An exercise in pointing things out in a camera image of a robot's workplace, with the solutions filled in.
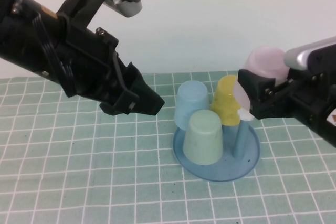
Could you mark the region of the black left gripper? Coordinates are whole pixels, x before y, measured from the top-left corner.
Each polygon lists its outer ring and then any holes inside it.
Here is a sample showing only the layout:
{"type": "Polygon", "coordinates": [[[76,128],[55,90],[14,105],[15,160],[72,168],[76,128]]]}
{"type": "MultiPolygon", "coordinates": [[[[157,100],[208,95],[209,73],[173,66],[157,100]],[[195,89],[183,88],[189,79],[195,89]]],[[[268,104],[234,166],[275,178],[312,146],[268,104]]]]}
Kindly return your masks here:
{"type": "Polygon", "coordinates": [[[99,28],[71,28],[65,44],[75,53],[71,68],[76,84],[82,84],[78,94],[100,102],[110,115],[140,113],[157,115],[164,100],[150,88],[139,70],[125,65],[116,52],[119,41],[99,28]]]}

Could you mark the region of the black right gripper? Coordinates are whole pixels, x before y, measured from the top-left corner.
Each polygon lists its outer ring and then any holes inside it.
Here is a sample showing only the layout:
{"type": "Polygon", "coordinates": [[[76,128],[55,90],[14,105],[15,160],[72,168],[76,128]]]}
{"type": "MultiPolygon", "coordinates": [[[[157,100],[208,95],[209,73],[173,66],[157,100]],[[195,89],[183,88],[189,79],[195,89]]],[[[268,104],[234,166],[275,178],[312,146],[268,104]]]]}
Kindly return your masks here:
{"type": "Polygon", "coordinates": [[[335,131],[335,74],[291,79],[275,87],[275,78],[240,69],[238,83],[256,119],[295,118],[314,131],[335,131]]]}

